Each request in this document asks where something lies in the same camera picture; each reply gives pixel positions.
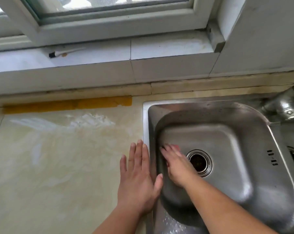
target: small object on window sill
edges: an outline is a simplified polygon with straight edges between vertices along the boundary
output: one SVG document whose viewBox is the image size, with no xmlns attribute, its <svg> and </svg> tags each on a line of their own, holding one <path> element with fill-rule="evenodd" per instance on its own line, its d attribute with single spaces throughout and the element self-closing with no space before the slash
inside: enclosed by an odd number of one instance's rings
<svg viewBox="0 0 294 234">
<path fill-rule="evenodd" d="M 58 57 L 60 55 L 62 55 L 63 57 L 65 57 L 65 56 L 68 55 L 68 53 L 80 51 L 80 50 L 83 50 L 85 48 L 86 47 L 73 48 L 73 49 L 68 49 L 68 50 L 65 50 L 65 51 L 55 51 L 55 52 L 51 52 L 50 54 L 48 54 L 48 56 L 49 56 L 49 58 L 55 58 L 55 57 Z"/>
</svg>

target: left hand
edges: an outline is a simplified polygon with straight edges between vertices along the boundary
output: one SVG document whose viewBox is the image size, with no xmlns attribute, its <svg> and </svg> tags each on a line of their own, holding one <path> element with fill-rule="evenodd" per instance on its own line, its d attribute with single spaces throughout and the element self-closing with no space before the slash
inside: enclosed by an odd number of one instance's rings
<svg viewBox="0 0 294 234">
<path fill-rule="evenodd" d="M 126 156 L 120 160 L 121 181 L 118 190 L 118 207 L 142 216 L 150 212 L 163 186 L 163 175 L 159 174 L 153 184 L 149 169 L 148 148 L 142 140 L 131 144 L 129 164 Z"/>
</svg>

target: person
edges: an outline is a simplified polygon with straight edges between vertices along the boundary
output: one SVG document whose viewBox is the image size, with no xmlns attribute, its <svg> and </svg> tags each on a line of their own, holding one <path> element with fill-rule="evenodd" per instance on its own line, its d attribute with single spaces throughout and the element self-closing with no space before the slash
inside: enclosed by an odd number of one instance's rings
<svg viewBox="0 0 294 234">
<path fill-rule="evenodd" d="M 166 144 L 160 150 L 167 161 L 170 179 L 186 190 L 210 234 L 276 234 L 198 176 L 176 146 Z M 149 152 L 142 140 L 131 144 L 127 167 L 126 156 L 122 155 L 120 173 L 117 206 L 93 234 L 135 233 L 140 218 L 152 210 L 160 195 L 163 175 L 159 174 L 153 184 Z"/>
</svg>

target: faucet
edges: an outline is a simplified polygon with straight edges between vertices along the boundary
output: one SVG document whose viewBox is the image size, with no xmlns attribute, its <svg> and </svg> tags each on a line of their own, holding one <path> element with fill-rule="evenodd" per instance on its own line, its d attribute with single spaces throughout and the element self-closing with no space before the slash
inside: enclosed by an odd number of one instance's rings
<svg viewBox="0 0 294 234">
<path fill-rule="evenodd" d="M 294 86 L 268 99 L 262 109 L 269 114 L 277 113 L 285 120 L 294 119 Z"/>
</svg>

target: stainless steel sink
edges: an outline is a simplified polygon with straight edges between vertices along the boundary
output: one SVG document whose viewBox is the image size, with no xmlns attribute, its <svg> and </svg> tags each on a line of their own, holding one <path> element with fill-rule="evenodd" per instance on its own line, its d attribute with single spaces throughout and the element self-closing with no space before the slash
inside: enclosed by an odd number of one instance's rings
<svg viewBox="0 0 294 234">
<path fill-rule="evenodd" d="M 262 222 L 279 233 L 294 233 L 294 122 L 281 124 L 262 114 L 262 102 L 271 96 L 144 103 L 152 176 L 163 173 L 164 179 L 147 234 L 208 233 L 185 190 L 168 177 L 159 151 L 164 143 L 179 145 L 198 175 Z"/>
</svg>

